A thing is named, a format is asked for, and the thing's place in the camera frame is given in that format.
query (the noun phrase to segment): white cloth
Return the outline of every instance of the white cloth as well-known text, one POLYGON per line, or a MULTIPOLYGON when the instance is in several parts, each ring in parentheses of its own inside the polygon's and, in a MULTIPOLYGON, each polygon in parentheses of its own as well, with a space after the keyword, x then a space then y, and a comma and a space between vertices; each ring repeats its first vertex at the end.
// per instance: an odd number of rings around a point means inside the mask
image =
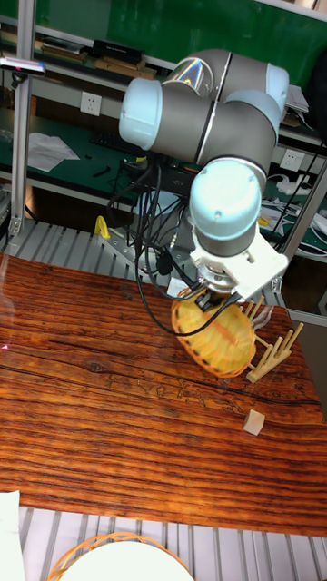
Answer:
POLYGON ((25 581, 18 509, 18 490, 0 493, 0 577, 4 581, 25 581))
POLYGON ((50 137, 42 133, 31 133, 29 136, 27 165, 30 167, 50 172, 64 160, 79 159, 60 137, 50 137))

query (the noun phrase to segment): paper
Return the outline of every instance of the paper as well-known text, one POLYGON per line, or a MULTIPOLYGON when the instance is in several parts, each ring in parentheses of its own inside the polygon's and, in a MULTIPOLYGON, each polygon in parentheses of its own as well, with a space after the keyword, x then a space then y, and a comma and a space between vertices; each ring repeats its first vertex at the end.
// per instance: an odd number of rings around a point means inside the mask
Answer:
POLYGON ((295 84, 289 85, 285 105, 292 107, 294 110, 304 111, 305 113, 309 111, 309 105, 304 98, 301 87, 297 87, 295 84))
POLYGON ((60 137, 49 137, 42 133, 31 133, 29 136, 27 165, 36 170, 50 172, 64 160, 79 159, 60 137))
POLYGON ((176 279, 174 276, 172 276, 167 289, 168 294, 170 294, 172 297, 177 297, 179 292, 183 291, 184 289, 188 289, 186 282, 181 281, 181 279, 176 279))
POLYGON ((18 529, 19 492, 0 493, 1 579, 25 581, 18 529))

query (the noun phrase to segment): small wooden block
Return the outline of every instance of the small wooden block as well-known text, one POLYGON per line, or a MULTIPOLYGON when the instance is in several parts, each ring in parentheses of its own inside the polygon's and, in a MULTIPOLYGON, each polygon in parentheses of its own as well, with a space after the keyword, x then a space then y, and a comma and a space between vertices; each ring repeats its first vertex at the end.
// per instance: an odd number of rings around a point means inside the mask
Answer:
POLYGON ((253 434, 254 436, 258 436, 259 432, 263 429, 264 424, 264 415, 261 414, 259 411, 255 411, 254 409, 250 409, 248 415, 244 420, 243 429, 253 434))

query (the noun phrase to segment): metal grating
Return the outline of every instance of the metal grating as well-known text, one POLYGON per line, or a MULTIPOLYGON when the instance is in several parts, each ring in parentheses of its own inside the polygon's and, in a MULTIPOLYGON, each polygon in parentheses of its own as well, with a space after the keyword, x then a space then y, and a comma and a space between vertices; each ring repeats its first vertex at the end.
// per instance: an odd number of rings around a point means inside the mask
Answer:
MULTIPOLYGON (((111 231, 111 234, 111 240, 104 241, 100 236, 88 232, 27 220, 24 230, 18 236, 8 243, 5 237, 0 241, 0 251, 28 261, 133 281, 134 249, 127 246, 123 230, 111 231)), ((195 268, 188 252, 177 249, 173 257, 191 278, 195 277, 195 268)), ((144 257, 140 260, 140 275, 143 282, 150 282, 143 269, 144 257)), ((158 284, 168 286, 170 277, 159 274, 156 280, 158 284)))
POLYGON ((26 581, 45 581, 57 560, 94 535, 128 531, 178 555, 196 581, 322 581, 327 539, 98 517, 21 507, 26 581))

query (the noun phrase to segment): white plate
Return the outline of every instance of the white plate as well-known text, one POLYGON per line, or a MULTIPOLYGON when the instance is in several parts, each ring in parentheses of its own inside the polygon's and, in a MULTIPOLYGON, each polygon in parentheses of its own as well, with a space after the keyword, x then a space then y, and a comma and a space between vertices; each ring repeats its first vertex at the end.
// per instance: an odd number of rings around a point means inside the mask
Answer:
POLYGON ((63 574, 64 581, 192 581, 173 556, 160 548, 120 541, 83 555, 63 574))

